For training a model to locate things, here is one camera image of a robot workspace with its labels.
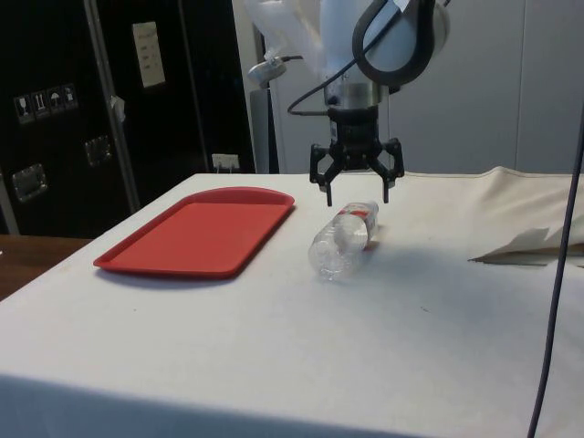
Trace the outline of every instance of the black cabinet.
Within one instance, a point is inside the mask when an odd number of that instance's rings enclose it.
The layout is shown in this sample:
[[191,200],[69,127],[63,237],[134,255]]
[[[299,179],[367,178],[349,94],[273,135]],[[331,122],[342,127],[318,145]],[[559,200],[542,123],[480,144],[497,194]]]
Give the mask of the black cabinet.
[[215,153],[254,171],[231,0],[5,0],[0,23],[0,233],[95,237]]
[[253,154],[231,0],[94,0],[141,203]]
[[19,231],[95,237],[130,208],[83,3],[2,10],[0,169]]

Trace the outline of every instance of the bottle label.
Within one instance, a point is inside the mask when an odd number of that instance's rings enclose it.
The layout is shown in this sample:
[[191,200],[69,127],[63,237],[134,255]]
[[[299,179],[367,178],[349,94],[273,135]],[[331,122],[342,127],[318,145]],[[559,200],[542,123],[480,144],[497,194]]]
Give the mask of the bottle label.
[[339,212],[339,216],[343,214],[352,214],[353,216],[360,217],[365,223],[365,226],[367,226],[367,233],[370,237],[372,236],[377,225],[377,215],[367,204],[350,203]]

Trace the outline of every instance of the white sign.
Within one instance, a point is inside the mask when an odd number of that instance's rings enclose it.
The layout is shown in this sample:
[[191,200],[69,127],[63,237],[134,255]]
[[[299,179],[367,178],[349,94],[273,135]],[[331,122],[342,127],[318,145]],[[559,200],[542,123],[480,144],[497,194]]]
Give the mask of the white sign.
[[138,54],[142,85],[145,88],[166,82],[162,66],[161,48],[158,44],[156,23],[138,23],[132,25],[134,43]]

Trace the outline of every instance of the power outlet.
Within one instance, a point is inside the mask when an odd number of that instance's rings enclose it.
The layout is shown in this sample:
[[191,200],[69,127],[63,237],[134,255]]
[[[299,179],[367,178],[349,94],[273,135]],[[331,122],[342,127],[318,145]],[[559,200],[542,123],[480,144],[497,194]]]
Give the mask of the power outlet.
[[217,173],[239,172],[239,157],[237,155],[227,153],[214,153],[213,168]]

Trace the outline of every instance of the plastic water bottle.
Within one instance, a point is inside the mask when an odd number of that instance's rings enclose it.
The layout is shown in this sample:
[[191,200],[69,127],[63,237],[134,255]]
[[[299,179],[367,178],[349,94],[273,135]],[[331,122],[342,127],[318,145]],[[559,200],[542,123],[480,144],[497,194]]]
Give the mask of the plastic water bottle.
[[350,203],[314,239],[308,259],[324,278],[332,280],[353,271],[377,229],[376,203]]

